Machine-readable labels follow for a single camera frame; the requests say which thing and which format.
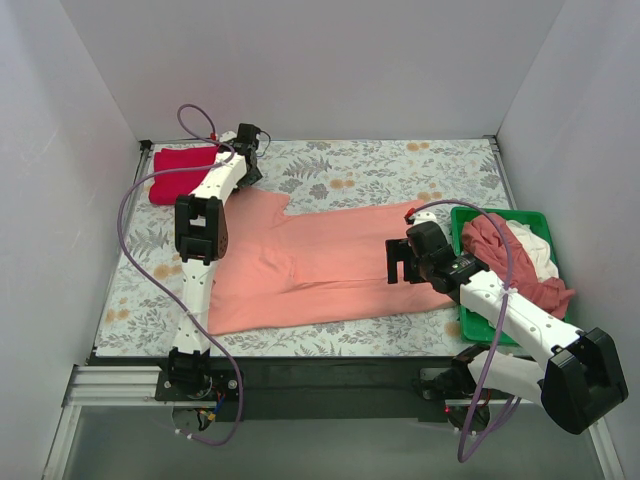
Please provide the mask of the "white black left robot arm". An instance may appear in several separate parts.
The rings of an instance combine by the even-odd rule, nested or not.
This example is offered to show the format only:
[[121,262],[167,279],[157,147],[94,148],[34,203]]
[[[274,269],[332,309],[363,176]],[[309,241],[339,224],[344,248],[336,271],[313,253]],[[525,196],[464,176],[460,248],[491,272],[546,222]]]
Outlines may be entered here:
[[182,298],[185,317],[168,354],[168,383],[189,398],[200,399],[212,389],[208,373],[211,342],[207,329],[213,280],[225,256],[229,234],[225,204],[232,193],[262,178],[253,146],[219,150],[204,178],[175,203],[175,245],[182,261]]

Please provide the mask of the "salmon pink t shirt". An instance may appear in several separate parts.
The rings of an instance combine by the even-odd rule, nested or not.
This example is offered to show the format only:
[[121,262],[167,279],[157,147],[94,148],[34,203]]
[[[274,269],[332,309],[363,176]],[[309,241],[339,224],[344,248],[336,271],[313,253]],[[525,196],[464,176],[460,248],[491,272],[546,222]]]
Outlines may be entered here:
[[430,284],[387,281],[385,243],[416,201],[288,215],[288,196],[249,188],[225,207],[229,247],[208,314],[214,335],[421,313],[452,306]]

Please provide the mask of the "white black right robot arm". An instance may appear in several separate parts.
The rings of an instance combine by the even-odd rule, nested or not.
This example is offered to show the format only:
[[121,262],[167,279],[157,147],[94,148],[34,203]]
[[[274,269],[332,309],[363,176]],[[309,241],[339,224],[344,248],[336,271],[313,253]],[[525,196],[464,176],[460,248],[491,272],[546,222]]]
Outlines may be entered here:
[[524,398],[572,434],[583,432],[628,398],[615,342],[602,329],[584,332],[522,295],[505,291],[495,272],[470,254],[455,255],[443,240],[429,246],[414,235],[388,240],[385,247],[389,283],[430,283],[503,330],[530,357],[496,354],[483,375],[486,349],[469,348],[453,361],[463,389],[483,382],[489,389]]

